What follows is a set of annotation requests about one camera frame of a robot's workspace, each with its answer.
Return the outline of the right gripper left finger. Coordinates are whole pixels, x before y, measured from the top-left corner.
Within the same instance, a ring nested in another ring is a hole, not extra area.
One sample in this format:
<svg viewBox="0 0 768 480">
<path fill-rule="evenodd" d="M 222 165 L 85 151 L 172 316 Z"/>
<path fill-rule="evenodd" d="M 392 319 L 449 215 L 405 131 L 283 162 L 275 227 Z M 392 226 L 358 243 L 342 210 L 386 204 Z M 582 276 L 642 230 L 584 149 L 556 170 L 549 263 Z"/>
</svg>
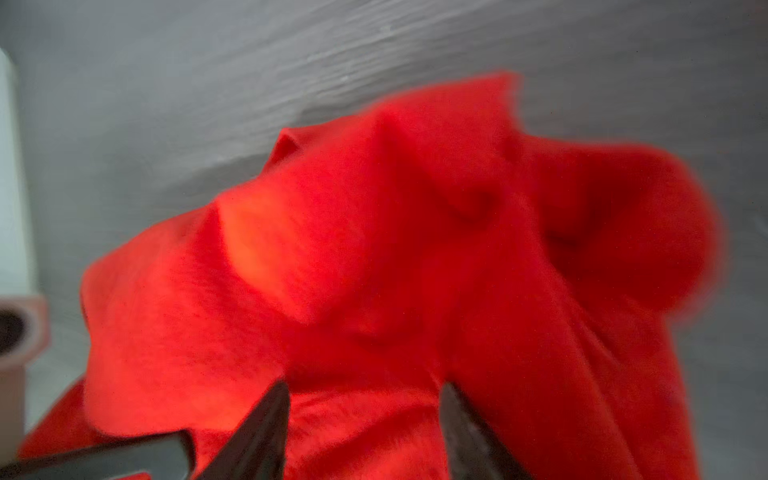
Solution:
<svg viewBox="0 0 768 480">
<path fill-rule="evenodd" d="M 197 479 L 283 479 L 289 412 L 288 385 L 276 381 Z"/>
</svg>

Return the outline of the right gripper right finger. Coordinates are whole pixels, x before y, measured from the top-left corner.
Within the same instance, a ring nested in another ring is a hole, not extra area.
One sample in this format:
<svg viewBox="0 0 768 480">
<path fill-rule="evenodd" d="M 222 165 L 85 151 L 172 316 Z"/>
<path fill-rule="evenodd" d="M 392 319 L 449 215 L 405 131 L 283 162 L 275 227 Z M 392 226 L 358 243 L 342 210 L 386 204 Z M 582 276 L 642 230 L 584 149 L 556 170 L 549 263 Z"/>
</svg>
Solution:
<svg viewBox="0 0 768 480">
<path fill-rule="evenodd" d="M 439 424 L 452 480 L 532 480 L 453 383 L 441 387 Z"/>
</svg>

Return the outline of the red t-shirt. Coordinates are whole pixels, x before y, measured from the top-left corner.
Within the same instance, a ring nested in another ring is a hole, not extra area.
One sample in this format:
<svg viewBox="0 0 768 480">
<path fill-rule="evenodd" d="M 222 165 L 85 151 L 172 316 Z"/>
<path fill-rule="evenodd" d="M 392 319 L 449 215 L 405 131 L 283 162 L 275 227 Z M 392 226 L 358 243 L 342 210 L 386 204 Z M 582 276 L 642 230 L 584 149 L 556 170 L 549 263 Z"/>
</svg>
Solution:
<svg viewBox="0 0 768 480">
<path fill-rule="evenodd" d="M 444 479 L 449 382 L 537 479 L 697 478 L 667 320 L 711 280 L 713 209 L 665 151 L 523 132 L 511 89 L 286 129 L 94 262 L 86 372 L 20 456 L 185 430 L 205 468 L 281 379 L 287 478 Z"/>
</svg>

